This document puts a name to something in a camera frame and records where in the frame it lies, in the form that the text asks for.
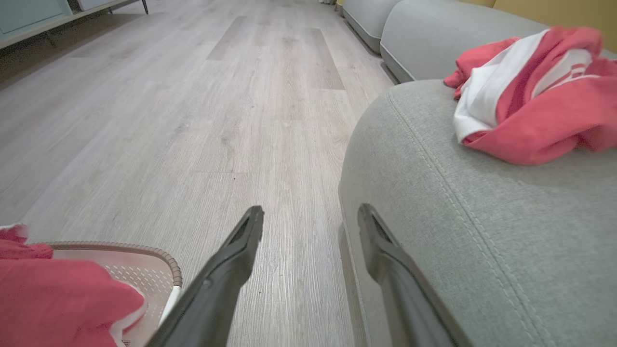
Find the floor plank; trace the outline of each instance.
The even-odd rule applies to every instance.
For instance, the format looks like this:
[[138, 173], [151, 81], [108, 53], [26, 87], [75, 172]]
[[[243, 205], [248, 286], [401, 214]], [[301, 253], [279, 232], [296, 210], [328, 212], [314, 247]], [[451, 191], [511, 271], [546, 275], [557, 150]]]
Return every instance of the floor plank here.
[[148, 7], [3, 51], [0, 224], [160, 247], [188, 283], [261, 204], [228, 346], [363, 345], [337, 185], [381, 59], [316, 0]]

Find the light blue cabinet door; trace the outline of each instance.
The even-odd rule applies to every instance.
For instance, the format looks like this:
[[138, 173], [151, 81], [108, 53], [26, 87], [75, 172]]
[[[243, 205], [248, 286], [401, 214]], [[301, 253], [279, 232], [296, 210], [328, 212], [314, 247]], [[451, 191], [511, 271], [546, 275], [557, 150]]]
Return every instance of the light blue cabinet door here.
[[58, 0], [0, 0], [0, 30], [10, 33], [62, 13]]

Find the sofa seat cushion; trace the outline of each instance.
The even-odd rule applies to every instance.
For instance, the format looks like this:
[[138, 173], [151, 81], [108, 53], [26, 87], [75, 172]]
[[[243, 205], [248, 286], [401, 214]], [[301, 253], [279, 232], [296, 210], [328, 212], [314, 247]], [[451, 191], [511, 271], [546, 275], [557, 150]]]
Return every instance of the sofa seat cushion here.
[[476, 346], [617, 340], [617, 149], [519, 166], [459, 145], [453, 89], [404, 83], [349, 141], [340, 183], [368, 338], [383, 346], [381, 291], [357, 211], [370, 203]]

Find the laundry basket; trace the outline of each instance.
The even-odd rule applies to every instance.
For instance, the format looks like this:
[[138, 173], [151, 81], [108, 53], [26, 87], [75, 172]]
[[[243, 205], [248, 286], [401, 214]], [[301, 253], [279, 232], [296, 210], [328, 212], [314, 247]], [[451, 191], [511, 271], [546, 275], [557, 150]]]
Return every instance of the laundry basket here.
[[54, 259], [93, 261], [118, 281], [139, 289], [148, 302], [142, 319], [124, 334], [126, 347], [143, 347], [180, 295], [182, 273], [178, 263], [159, 248], [114, 242], [51, 242]]

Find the gray sofa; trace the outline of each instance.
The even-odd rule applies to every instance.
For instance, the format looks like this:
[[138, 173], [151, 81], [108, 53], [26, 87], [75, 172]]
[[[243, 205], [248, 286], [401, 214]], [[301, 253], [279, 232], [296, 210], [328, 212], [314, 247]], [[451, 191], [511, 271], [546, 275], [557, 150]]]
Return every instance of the gray sofa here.
[[[441, 80], [453, 72], [454, 59], [542, 26], [445, 3], [404, 0], [394, 7], [381, 40], [384, 60], [400, 80], [438, 79], [403, 83], [380, 96], [359, 120], [344, 159], [339, 194], [349, 258], [343, 263], [353, 274], [366, 341], [392, 344], [381, 290], [363, 260], [361, 203], [379, 211], [475, 346], [614, 346], [617, 149], [575, 150], [544, 165], [519, 166], [459, 145], [453, 89]], [[468, 15], [473, 24], [443, 16], [464, 10], [477, 12]], [[403, 20], [404, 13], [411, 19]], [[416, 26], [398, 36], [406, 48], [391, 36], [396, 25]]]

